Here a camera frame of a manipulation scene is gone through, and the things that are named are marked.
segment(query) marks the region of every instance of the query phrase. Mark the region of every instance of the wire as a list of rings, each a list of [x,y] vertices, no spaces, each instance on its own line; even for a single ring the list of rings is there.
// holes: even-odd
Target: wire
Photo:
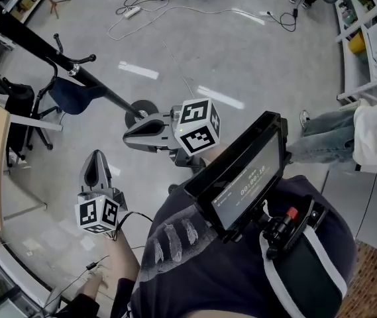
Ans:
[[[113,236],[109,232],[103,233],[103,235],[106,236],[108,239],[113,240]]]
[[[110,38],[110,39],[113,39],[113,40],[116,40],[116,41],[120,41],[124,38],[126,38],[127,36],[131,35],[131,34],[134,34],[135,32],[138,32],[139,30],[143,29],[145,26],[148,26],[149,24],[152,24],[154,21],[156,21],[157,19],[159,19],[164,13],[166,13],[167,11],[170,11],[171,9],[175,9],[175,8],[185,8],[185,9],[190,9],[191,11],[195,11],[195,12],[198,12],[198,13],[203,13],[203,14],[219,14],[219,13],[223,13],[223,12],[234,12],[234,13],[238,13],[238,14],[245,14],[245,15],[248,15],[250,17],[254,17],[254,18],[257,18],[259,19],[256,15],[253,15],[253,14],[250,14],[250,13],[247,13],[247,12],[244,12],[244,11],[239,11],[238,9],[223,9],[222,11],[217,11],[217,12],[206,12],[206,11],[201,11],[199,9],[195,9],[195,8],[192,8],[192,7],[188,7],[188,6],[173,6],[173,7],[169,7],[168,9],[164,10],[162,13],[160,13],[157,17],[155,17],[154,19],[152,19],[151,21],[148,21],[147,23],[143,24],[142,26],[138,27],[136,30],[133,30],[132,32],[120,37],[120,38],[113,38],[111,35],[110,35],[110,32],[112,29],[114,29],[123,19],[123,16],[122,18],[117,22],[115,23],[114,25],[112,25],[109,30],[107,31],[107,36]]]
[[[281,27],[282,27],[283,29],[285,29],[286,31],[288,31],[288,32],[294,32],[294,31],[296,30],[296,26],[297,26],[297,14],[298,14],[298,8],[299,8],[299,6],[300,6],[300,4],[301,4],[302,1],[303,1],[303,0],[299,0],[299,2],[297,3],[295,9],[293,10],[293,14],[288,13],[288,12],[282,13],[281,16],[280,16],[280,20],[279,20],[279,21],[278,21],[277,19],[275,19],[274,16],[273,16],[272,14],[270,14],[270,12],[268,12],[268,15],[269,15],[273,20],[275,20],[278,24],[280,24]],[[289,16],[291,16],[291,17],[293,18],[294,22],[293,22],[292,24],[283,23],[283,22],[282,22],[282,17],[283,17],[284,15],[289,15]]]
[[[62,124],[62,120],[63,120],[63,117],[66,115],[66,112],[63,112],[63,115],[62,115],[62,117],[60,118],[60,122],[58,123],[59,125],[61,125]]]
[[[157,30],[157,32],[158,32],[158,34],[159,34],[159,36],[160,36],[160,38],[161,38],[161,40],[162,40],[162,42],[163,42],[163,45],[164,45],[164,46],[166,47],[166,49],[168,50],[169,55],[170,55],[170,57],[172,58],[172,60],[174,61],[176,67],[179,69],[179,71],[180,71],[180,73],[181,73],[181,78],[183,79],[184,83],[187,85],[188,90],[189,90],[189,92],[191,93],[191,96],[193,97],[193,99],[195,99],[195,95],[194,95],[194,93],[193,93],[193,90],[192,90],[191,87],[188,85],[187,80],[184,78],[184,74],[182,73],[181,66],[180,66],[180,65],[178,64],[178,62],[176,61],[176,59],[175,59],[174,55],[172,54],[172,51],[170,50],[170,48],[168,47],[168,45],[164,42],[164,39],[161,37],[160,32],[159,32],[159,30],[156,28],[156,26],[154,26],[154,23],[151,23],[151,25],[154,27],[154,29]]]
[[[158,0],[143,0],[143,1],[139,1],[139,2],[138,1],[139,0],[135,0],[134,2],[128,4],[128,0],[125,0],[125,2],[123,3],[123,6],[119,7],[116,10],[116,15],[125,14],[127,11],[131,10],[132,7],[135,7],[135,6],[140,5],[142,3],[146,3],[148,1],[158,1]]]
[[[113,237],[113,240],[116,241],[117,240],[117,233],[121,230],[122,228],[122,225],[123,223],[128,219],[128,217],[132,214],[136,214],[136,215],[140,215],[144,218],[147,218],[149,221],[153,222],[153,220],[149,217],[147,217],[145,214],[142,214],[140,212],[134,212],[134,211],[131,211],[131,212],[128,212],[123,218],[122,220],[120,221],[120,223],[116,226],[116,229],[115,229],[115,232],[112,234],[112,237]]]
[[[128,0],[125,0],[125,2],[123,3],[123,6],[122,7],[119,7],[117,10],[116,10],[116,15],[124,15],[126,12],[130,11],[132,8],[134,8],[135,6],[139,6],[141,5],[142,3],[146,3],[148,1],[162,1],[162,0],[143,0],[143,1],[139,1],[139,0],[135,0],[133,1],[132,3],[129,3],[128,4]],[[169,0],[166,0],[166,3],[157,7],[156,9],[145,9],[143,7],[140,6],[140,8],[143,10],[143,11],[146,11],[146,12],[155,12],[165,6],[167,6],[169,3]]]
[[[98,263],[100,263],[102,260],[104,260],[104,259],[106,259],[108,257],[108,255],[107,256],[104,256],[102,259],[100,259],[98,262],[95,262],[94,264],[98,264]],[[45,304],[44,305],[44,307],[41,309],[41,310],[39,310],[39,311],[37,311],[36,313],[34,313],[33,315],[31,315],[31,318],[32,317],[35,317],[36,315],[38,315],[40,312],[42,312],[42,310],[44,310],[47,306],[49,306],[53,301],[55,301],[57,298],[59,298],[62,294],[63,294],[63,292],[65,292],[68,288],[70,288],[70,286],[72,286],[74,283],[76,283],[87,271],[90,271],[90,270],[88,270],[88,268],[86,269],[86,270],[84,270],[81,274],[80,274],[80,276],[79,277],[77,277],[72,283],[70,283],[64,290],[62,290],[53,300],[50,300],[47,304]]]

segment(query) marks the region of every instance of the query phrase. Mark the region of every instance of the floor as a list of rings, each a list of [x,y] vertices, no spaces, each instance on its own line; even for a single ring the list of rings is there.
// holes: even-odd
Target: floor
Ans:
[[[341,90],[343,66],[339,45],[334,41],[339,29],[331,5],[318,1],[311,10],[300,8],[293,33],[268,17],[260,17],[263,22],[257,22],[232,12],[204,15],[173,9],[154,26],[115,41],[107,37],[107,30],[119,20],[115,9],[123,1],[72,0],[59,5],[58,20],[50,15],[50,6],[44,1],[27,26],[52,45],[53,34],[59,33],[68,57],[83,58],[94,53],[97,60],[84,67],[130,103],[148,99],[160,111],[168,111],[192,99],[182,76],[196,97],[201,97],[196,92],[201,85],[241,101],[244,109],[215,102],[223,124],[223,142],[231,143],[265,110],[279,112],[288,119],[289,142],[293,142],[300,136],[298,115],[302,109],[315,117],[339,106],[336,95]],[[146,3],[144,7],[153,9],[157,4]],[[266,11],[279,16],[293,8],[287,0],[170,0],[168,6],[177,5],[204,11],[238,8],[258,16]],[[163,10],[123,20],[112,35],[119,38]],[[120,62],[158,72],[158,77],[124,71],[118,68]],[[52,74],[49,66],[19,47],[5,55],[0,73],[34,90],[46,85]],[[60,75],[66,77],[63,70]],[[53,104],[49,96],[44,98],[43,108]],[[51,114],[46,120],[58,123],[61,116]],[[110,165],[116,167],[113,184],[124,191],[129,209],[150,217],[165,200],[168,186],[191,175],[188,169],[175,167],[166,154],[153,155],[126,147],[121,139],[126,129],[123,119],[124,111],[105,99],[94,101],[81,115],[64,115],[63,131],[48,133],[54,149],[48,151],[34,136],[34,149],[27,154],[32,167],[11,172],[16,182],[47,202],[48,209],[7,221],[3,238],[31,270],[52,286],[65,288],[85,265],[105,256],[103,237],[77,230],[74,212],[79,172],[93,150],[102,150]],[[293,164],[286,175],[305,174],[319,188],[326,171],[327,166],[320,164]],[[4,185],[4,190],[5,202],[10,204],[3,206],[4,212],[30,201],[17,199],[12,184]],[[130,245],[142,246],[148,228],[144,218],[130,217],[124,225]],[[142,248],[135,252],[139,258],[142,256]],[[72,297],[84,278],[65,294]],[[113,282],[107,279],[109,289],[102,289],[97,298],[100,317],[108,315],[115,291]]]

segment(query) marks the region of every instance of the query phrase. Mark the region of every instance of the white strap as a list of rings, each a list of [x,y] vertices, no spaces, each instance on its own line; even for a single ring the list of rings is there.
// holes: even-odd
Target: white strap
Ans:
[[[323,267],[326,269],[328,275],[333,280],[334,284],[338,287],[344,298],[347,293],[347,285],[344,278],[340,275],[340,272],[336,269],[331,259],[328,257],[327,251],[323,248],[321,242],[319,241],[315,231],[308,225],[306,226],[303,234],[308,239],[310,245],[312,245],[315,250],[316,255],[321,261]]]
[[[260,234],[259,241],[260,248],[262,249],[263,266],[265,269],[266,277],[268,278],[270,285],[274,290],[276,296],[280,300],[281,305],[284,307],[284,309],[291,317],[305,318],[303,313],[300,312],[299,308],[289,295],[286,287],[282,283],[282,280],[275,269],[274,262],[268,259],[268,257],[266,256],[266,251],[269,248],[269,244],[268,241],[263,237],[263,232],[261,232]]]

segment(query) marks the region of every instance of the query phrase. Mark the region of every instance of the black handle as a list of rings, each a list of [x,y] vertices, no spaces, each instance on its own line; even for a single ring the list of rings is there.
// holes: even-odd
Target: black handle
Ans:
[[[62,46],[62,43],[60,42],[60,39],[58,37],[58,33],[53,35],[53,37],[54,37],[54,40],[57,42],[58,51],[60,52],[60,54],[63,54],[63,46]]]
[[[91,62],[95,61],[95,59],[97,59],[97,56],[95,56],[95,54],[91,54],[87,58],[84,58],[84,59],[81,59],[81,60],[69,59],[69,61],[73,64],[84,64],[84,63],[89,62],[89,61],[91,61]]]

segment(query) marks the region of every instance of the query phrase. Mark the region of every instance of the cardboard box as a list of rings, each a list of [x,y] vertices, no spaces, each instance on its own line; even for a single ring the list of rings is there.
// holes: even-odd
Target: cardboard box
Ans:
[[[19,7],[24,11],[28,11],[34,5],[34,3],[35,2],[32,0],[21,0]]]
[[[23,19],[23,13],[24,11],[18,11],[16,7],[10,11],[10,14],[12,14],[12,16],[14,16],[19,21]]]

